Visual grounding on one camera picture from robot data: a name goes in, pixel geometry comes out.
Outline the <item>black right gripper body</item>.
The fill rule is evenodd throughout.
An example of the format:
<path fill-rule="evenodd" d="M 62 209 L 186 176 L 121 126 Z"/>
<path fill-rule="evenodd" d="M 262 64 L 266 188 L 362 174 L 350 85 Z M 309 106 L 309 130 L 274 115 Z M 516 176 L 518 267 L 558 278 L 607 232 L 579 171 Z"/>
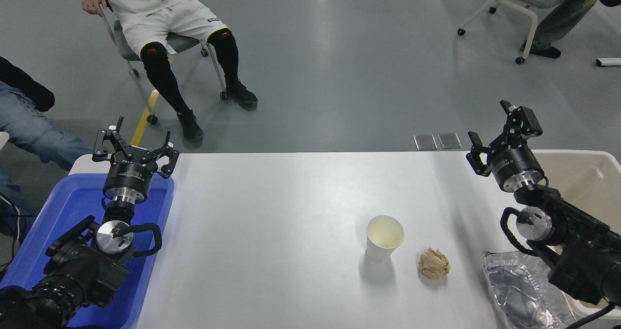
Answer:
<path fill-rule="evenodd" d="M 543 180 L 545 172 L 526 145 L 516 148 L 490 145 L 490 148 L 487 164 L 500 189 L 517 190 Z"/>

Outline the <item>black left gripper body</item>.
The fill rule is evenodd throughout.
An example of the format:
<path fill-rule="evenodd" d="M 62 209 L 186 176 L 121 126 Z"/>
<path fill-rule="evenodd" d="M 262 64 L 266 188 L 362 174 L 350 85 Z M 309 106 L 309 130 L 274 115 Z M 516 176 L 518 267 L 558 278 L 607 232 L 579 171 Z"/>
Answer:
<path fill-rule="evenodd" d="M 116 188 L 131 188 L 140 194 L 148 194 L 157 163 L 133 163 L 126 159 L 117 162 L 110 159 L 111 166 L 104 183 L 103 193 L 113 194 Z"/>

